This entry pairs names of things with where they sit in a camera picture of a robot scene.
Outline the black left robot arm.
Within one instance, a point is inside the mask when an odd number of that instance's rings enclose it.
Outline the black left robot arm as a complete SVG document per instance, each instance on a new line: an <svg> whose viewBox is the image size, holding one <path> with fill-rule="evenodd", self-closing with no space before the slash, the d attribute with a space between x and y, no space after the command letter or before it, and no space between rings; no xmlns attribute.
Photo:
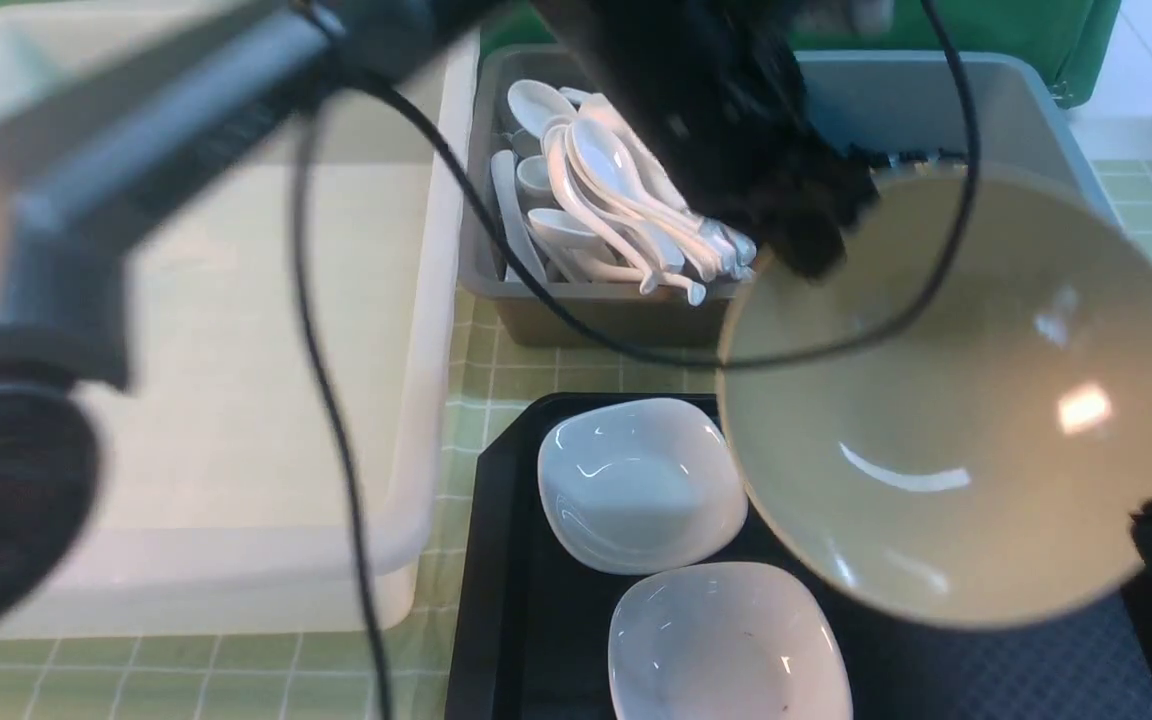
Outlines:
<svg viewBox="0 0 1152 720"><path fill-rule="evenodd" d="M288 119L397 86L499 1L241 1L0 119L0 616L65 559L99 487L70 397L123 391L128 256ZM788 31L818 1L538 1L704 217L810 279L878 194L810 122Z"/></svg>

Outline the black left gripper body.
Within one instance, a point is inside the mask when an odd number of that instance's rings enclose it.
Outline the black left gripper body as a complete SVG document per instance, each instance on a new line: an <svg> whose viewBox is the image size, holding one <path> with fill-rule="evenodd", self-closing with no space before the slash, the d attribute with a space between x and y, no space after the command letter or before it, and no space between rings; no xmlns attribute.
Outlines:
<svg viewBox="0 0 1152 720"><path fill-rule="evenodd" d="M809 118L797 26L869 35L878 1L539 1L536 13L685 204L818 281L877 199Z"/></svg>

